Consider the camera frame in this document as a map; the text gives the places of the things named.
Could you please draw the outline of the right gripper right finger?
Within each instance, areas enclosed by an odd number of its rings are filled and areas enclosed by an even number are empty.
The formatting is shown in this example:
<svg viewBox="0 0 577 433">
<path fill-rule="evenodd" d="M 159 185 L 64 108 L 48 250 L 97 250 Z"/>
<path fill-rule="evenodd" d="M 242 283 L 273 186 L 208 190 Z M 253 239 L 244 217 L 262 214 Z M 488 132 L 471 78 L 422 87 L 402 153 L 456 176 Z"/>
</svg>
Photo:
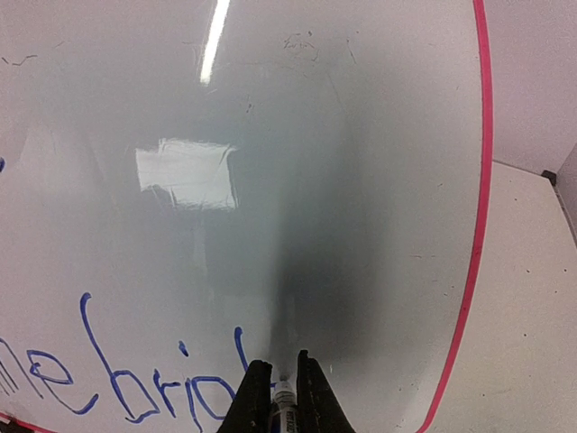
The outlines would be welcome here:
<svg viewBox="0 0 577 433">
<path fill-rule="evenodd" d="M 319 362 L 298 354 L 298 424 L 304 433 L 354 433 Z"/>
</svg>

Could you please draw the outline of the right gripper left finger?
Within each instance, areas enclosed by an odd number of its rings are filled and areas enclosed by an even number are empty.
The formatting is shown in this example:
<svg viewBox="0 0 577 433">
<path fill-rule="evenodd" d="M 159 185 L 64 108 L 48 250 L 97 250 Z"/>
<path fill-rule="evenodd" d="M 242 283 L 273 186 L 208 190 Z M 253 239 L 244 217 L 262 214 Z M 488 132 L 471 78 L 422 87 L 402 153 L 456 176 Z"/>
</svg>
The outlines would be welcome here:
<svg viewBox="0 0 577 433">
<path fill-rule="evenodd" d="M 218 433 L 266 433 L 270 418 L 272 365 L 253 360 Z"/>
</svg>

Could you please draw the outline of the whiteboard marker pen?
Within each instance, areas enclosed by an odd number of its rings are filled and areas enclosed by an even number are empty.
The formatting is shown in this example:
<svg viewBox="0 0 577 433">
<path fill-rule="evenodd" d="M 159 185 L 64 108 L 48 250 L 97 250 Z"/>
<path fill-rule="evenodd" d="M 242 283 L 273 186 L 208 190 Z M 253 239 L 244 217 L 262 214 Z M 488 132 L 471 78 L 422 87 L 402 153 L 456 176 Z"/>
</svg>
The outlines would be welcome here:
<svg viewBox="0 0 577 433">
<path fill-rule="evenodd" d="M 270 433 L 299 432 L 297 394 L 286 375 L 280 376 L 272 388 L 268 431 Z"/>
</svg>

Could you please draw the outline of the pink framed whiteboard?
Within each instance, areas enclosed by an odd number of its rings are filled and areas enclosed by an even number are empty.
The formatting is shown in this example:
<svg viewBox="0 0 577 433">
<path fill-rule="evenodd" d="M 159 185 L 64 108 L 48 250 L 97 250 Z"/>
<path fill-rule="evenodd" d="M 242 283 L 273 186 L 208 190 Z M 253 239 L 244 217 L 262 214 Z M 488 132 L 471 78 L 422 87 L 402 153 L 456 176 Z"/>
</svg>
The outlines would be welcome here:
<svg viewBox="0 0 577 433">
<path fill-rule="evenodd" d="M 482 1 L 4 1 L 1 420 L 214 432 L 307 350 L 424 432 L 487 224 Z"/>
</svg>

